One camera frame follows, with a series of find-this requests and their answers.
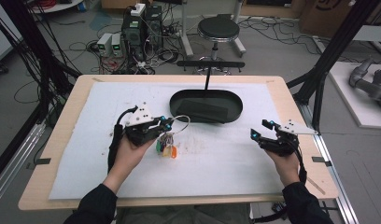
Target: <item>human hand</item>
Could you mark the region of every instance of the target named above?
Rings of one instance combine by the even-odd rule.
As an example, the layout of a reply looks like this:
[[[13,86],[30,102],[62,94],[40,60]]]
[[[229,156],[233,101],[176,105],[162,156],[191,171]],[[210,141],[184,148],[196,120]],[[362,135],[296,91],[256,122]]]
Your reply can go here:
[[[115,163],[109,171],[103,184],[111,189],[115,194],[130,172],[141,162],[147,149],[155,140],[149,140],[144,145],[136,147],[129,141],[126,135],[120,140]]]
[[[267,150],[265,150],[265,152],[275,163],[275,168],[280,175],[280,180],[284,187],[300,181],[298,176],[299,161],[295,153],[292,153],[289,156],[280,157],[274,152]]]

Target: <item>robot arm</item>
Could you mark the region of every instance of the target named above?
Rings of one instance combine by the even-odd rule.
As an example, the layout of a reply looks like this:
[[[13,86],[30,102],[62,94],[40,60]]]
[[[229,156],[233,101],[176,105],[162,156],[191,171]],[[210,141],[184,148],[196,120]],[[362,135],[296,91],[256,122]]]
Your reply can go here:
[[[360,66],[356,67],[350,75],[348,83],[351,87],[360,89],[368,93],[368,95],[374,100],[381,100],[381,82],[374,81],[370,83],[362,79],[367,73],[368,68],[374,62],[373,59],[365,60]]]
[[[126,126],[123,128],[120,121],[128,113],[133,113],[133,115],[129,118],[126,122]],[[120,140],[124,134],[126,134],[135,146],[139,147],[147,141],[159,137],[161,133],[171,131],[173,122],[173,119],[166,119],[164,116],[153,118],[146,103],[140,107],[135,106],[134,108],[124,111],[119,116],[117,124],[114,127],[112,143],[109,147],[108,154],[108,171],[110,171],[114,165]]]
[[[307,172],[303,165],[303,157],[299,149],[299,140],[297,134],[316,134],[317,132],[291,120],[287,124],[279,125],[274,123],[272,120],[267,121],[264,119],[262,121],[262,125],[270,130],[275,129],[275,135],[277,136],[277,139],[274,140],[262,137],[260,133],[253,129],[251,129],[251,139],[256,141],[262,149],[272,151],[281,157],[286,157],[292,153],[295,153],[301,166],[299,170],[299,179],[305,183]]]

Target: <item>power supply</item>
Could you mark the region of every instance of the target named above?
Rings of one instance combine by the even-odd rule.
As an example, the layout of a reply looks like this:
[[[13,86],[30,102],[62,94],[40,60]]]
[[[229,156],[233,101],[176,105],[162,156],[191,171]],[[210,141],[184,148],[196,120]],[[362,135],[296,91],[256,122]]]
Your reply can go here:
[[[141,17],[126,15],[121,26],[123,38],[126,41],[126,53],[129,59],[136,58],[143,62],[146,59],[143,51],[146,40],[146,25]]]
[[[154,50],[162,48],[162,7],[147,7],[145,20],[148,26],[149,46]]]
[[[109,57],[112,53],[112,34],[103,34],[97,42],[97,47],[102,57]]]
[[[121,58],[123,57],[123,40],[121,39],[121,34],[113,34],[112,35],[112,50],[114,53],[114,57]]]

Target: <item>gray floor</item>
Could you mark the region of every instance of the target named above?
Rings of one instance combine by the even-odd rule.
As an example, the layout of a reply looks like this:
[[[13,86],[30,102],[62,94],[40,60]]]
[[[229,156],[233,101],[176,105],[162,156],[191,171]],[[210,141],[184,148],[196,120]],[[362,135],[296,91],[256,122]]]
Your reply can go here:
[[[52,29],[62,47],[69,49],[75,42],[87,43],[97,39],[97,35],[104,32],[117,32],[121,24],[120,14],[107,14],[98,10],[90,10],[79,13],[74,9],[64,12],[49,14],[49,18],[58,22],[85,21],[73,25],[52,24]],[[196,23],[196,19],[190,19],[190,23]],[[282,25],[283,32],[293,32],[294,36],[300,35],[297,22],[292,21],[294,27]],[[256,31],[250,28],[242,28],[240,39],[247,49],[247,54],[239,58],[232,45],[219,45],[219,56],[227,61],[242,61],[246,67],[239,73],[233,69],[234,75],[251,76],[281,76],[290,81],[307,71],[318,60],[318,54],[307,51],[305,45],[286,45],[276,40],[268,39],[265,35],[275,37],[272,28],[266,31]],[[280,38],[289,38],[289,35],[278,34]],[[309,50],[316,53],[317,48],[311,40],[302,38]],[[190,42],[195,58],[209,54],[212,44],[197,35],[190,35]],[[352,43],[344,53],[347,58],[362,61],[373,55],[376,61],[381,61],[381,56],[373,49],[365,47],[364,43]],[[81,44],[71,46],[82,48]],[[67,50],[66,54],[83,74],[96,74],[97,61],[89,52]],[[32,81],[27,76],[25,66],[15,54],[9,54],[4,63],[9,67],[8,74],[0,74],[0,154],[5,150],[8,143],[35,108],[35,103],[17,103],[13,96],[16,91],[26,83]],[[156,69],[157,74],[192,74],[192,69],[183,71],[183,68],[165,64]],[[36,86],[30,84],[21,89],[17,99],[23,102],[32,102],[36,99]],[[327,78],[324,92],[324,101],[321,115],[321,131],[325,143],[331,153],[334,165],[345,186],[347,195],[353,205],[360,223],[381,223],[381,130],[359,128],[351,117],[337,89]],[[0,223],[63,223],[71,211],[43,211],[23,212],[17,207],[17,203],[27,184],[32,170],[27,169],[28,162],[32,162],[36,150],[40,148],[44,139],[38,143],[23,169],[11,183],[7,192],[0,201]],[[326,202],[327,206],[334,207],[333,202]],[[255,217],[266,216],[271,213],[269,203],[253,204]],[[335,223],[341,223],[339,215],[330,211]]]

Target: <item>cardboard box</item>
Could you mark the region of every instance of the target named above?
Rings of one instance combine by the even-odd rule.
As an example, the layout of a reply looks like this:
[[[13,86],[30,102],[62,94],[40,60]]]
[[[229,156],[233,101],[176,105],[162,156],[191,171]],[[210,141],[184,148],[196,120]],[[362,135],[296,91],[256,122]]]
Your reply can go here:
[[[305,0],[292,0],[290,4],[290,9],[294,12],[302,12],[306,5]]]
[[[351,9],[350,0],[308,0],[299,20],[302,33],[332,37]]]

